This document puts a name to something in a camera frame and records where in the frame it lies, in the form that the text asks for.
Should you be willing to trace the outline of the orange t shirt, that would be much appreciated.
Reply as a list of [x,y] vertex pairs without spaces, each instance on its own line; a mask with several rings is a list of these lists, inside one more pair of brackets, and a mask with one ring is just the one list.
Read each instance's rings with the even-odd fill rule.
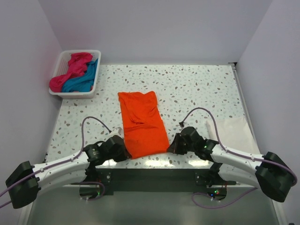
[[167,152],[169,140],[155,92],[118,93],[125,146],[132,159]]

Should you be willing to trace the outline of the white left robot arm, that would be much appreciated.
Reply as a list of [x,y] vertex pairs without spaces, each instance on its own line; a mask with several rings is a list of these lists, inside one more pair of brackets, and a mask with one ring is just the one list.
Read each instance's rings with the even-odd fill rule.
[[14,209],[22,208],[51,189],[71,183],[92,184],[96,166],[105,161],[122,162],[131,158],[124,140],[118,135],[83,147],[78,153],[48,163],[20,163],[6,180],[6,193]]

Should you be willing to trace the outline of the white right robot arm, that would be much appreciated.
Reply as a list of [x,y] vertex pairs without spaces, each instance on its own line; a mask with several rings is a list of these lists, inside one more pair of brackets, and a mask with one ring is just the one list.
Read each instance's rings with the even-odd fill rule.
[[295,175],[275,153],[242,153],[218,141],[204,139],[194,127],[177,133],[167,152],[177,155],[192,152],[210,161],[212,166],[200,176],[209,187],[234,181],[260,189],[270,199],[283,203],[296,183]]

